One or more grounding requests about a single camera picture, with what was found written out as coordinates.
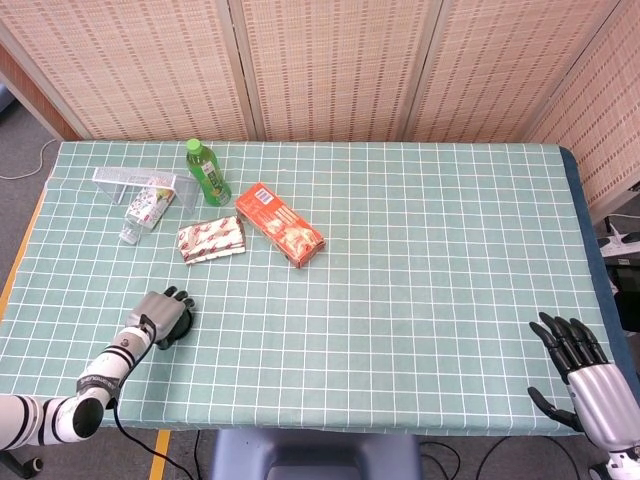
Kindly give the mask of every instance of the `green bottle label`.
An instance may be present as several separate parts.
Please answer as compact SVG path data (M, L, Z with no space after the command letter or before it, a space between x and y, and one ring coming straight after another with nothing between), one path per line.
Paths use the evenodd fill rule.
M213 166L213 163L206 162L204 165L202 165L202 171L211 182L211 186L213 187L213 195L221 204L226 203L228 201L228 195L224 188L224 182L216 174L216 169Z

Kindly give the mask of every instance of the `red cardboard box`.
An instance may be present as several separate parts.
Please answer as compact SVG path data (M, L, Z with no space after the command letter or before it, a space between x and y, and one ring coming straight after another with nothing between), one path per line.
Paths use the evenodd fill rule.
M297 268L324 248L322 235L262 183L256 183L236 200L236 210L262 230Z

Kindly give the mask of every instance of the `woven room divider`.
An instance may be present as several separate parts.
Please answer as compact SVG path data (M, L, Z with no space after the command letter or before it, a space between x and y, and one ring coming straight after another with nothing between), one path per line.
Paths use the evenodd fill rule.
M632 0L0 0L0 42L84 138L559 142L594 206L638 158L611 107L637 102L611 80L637 46L603 33L629 8L633 29ZM628 61L598 73L611 49ZM607 107L589 153L602 123L572 125Z
M640 2L620 5L526 135L575 155L591 218L640 182Z

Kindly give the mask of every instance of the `table edge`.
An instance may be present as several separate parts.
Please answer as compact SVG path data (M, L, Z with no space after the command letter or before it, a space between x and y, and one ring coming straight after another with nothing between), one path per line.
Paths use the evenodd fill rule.
M2 289L2 295L0 295L0 323L2 323L2 319L4 318L4 313L7 310L7 305L9 305L9 297L11 296L11 291L13 290L13 284L16 280L16 274L18 273L18 268L20 267L20 263L22 263L22 258L24 257L24 253L27 250L27 245L29 244L29 239L31 238L31 232L33 232L33 227L36 224L36 220L40 215L40 210L42 209L42 205L44 203L44 196L46 194L46 187L42 189L40 192L40 198L38 198L38 203L36 204L36 208L33 210L33 214L31 215L31 220L29 220L29 225L27 226L27 230L24 232L22 236L22 241L20 242L20 247L18 248L18 253L16 253L16 257L13 260L13 265L11 266L11 270L9 271L9 275L7 276L7 281L4 284L4 288Z
M571 151L562 146L559 148L567 175L567 181L569 182L569 189L571 190L571 196L573 197L573 203L576 208L578 223L580 224L593 289L598 304L600 305L602 323L604 323L607 336L609 337L611 352L613 353L616 365L618 365L618 368L627 379L627 383L636 400L640 401L640 381L635 366L633 365L629 345L622 333L622 327L620 327L620 317L618 316L618 309L611 293L611 286L608 281L609 276L607 275L604 260L600 254L600 248L598 247L591 224L589 207L584 197L584 191L582 190L578 163Z

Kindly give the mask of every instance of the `black robotic fingers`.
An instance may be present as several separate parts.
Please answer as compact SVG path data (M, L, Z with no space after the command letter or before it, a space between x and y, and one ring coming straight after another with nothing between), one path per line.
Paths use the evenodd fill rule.
M178 292L177 287L173 285L167 288L164 291L164 294L167 297L173 297L173 299L177 302L182 302L185 308L175 326L171 329L171 332L169 332L169 335L167 335L167 337L163 340L157 342L158 348L160 350L166 350L167 348L171 347L171 345L173 345L176 340L180 340L185 335L187 335L187 333L189 333L189 330L191 330L191 327L193 325L193 312L191 310L196 305L196 303L191 297L189 297L189 294L185 290L180 290Z
M562 317L552 318L544 312L540 312L539 315L549 330L535 322L530 322L529 326L549 351L549 356L566 385L569 384L569 373L608 363L595 335L582 322L575 318L567 322ZM529 387L527 392L533 403L547 417L577 432L584 431L580 419L574 412L557 409L534 387Z
M568 383L570 372L608 363L595 335L582 322L575 318L567 322L562 317L552 318L544 312L539 315L549 330L535 322L530 322L529 326L547 347L564 383Z

